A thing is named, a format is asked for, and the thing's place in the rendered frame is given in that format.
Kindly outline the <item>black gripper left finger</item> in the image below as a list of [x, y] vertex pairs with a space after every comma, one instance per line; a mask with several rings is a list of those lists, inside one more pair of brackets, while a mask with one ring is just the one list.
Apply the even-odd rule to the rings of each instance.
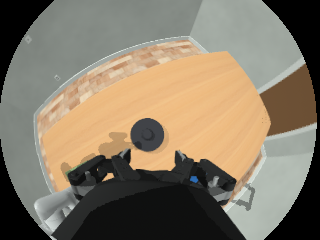
[[126, 148], [118, 155], [111, 156], [111, 159], [97, 155], [69, 172], [67, 176], [76, 199], [80, 201], [96, 184], [102, 182], [108, 173], [113, 173], [114, 177], [119, 175], [121, 181], [141, 180], [139, 173], [129, 165], [130, 162], [131, 149]]

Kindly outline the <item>black round disk with center stud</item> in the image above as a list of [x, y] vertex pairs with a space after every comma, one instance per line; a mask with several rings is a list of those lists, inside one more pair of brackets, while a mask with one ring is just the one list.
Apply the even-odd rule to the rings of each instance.
[[162, 125], [152, 118], [138, 120], [131, 129], [131, 141], [141, 151], [154, 151], [164, 140]]

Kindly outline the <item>blue kettle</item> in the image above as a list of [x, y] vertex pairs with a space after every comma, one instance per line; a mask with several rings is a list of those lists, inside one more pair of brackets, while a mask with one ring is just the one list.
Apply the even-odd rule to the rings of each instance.
[[195, 183], [197, 183], [197, 184], [202, 185], [202, 184], [199, 182], [199, 180], [197, 179], [197, 177], [196, 177], [196, 176], [191, 176], [190, 181], [193, 181], [193, 182], [195, 182]]

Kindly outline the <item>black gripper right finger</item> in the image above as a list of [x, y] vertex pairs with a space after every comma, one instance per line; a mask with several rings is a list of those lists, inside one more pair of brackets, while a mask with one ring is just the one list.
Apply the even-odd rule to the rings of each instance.
[[191, 176], [197, 176], [221, 206], [228, 203], [237, 182], [235, 178], [208, 159], [194, 162], [194, 159], [188, 158], [180, 150], [175, 151], [174, 162], [176, 166], [162, 177], [162, 181], [181, 184], [184, 178], [190, 180]]

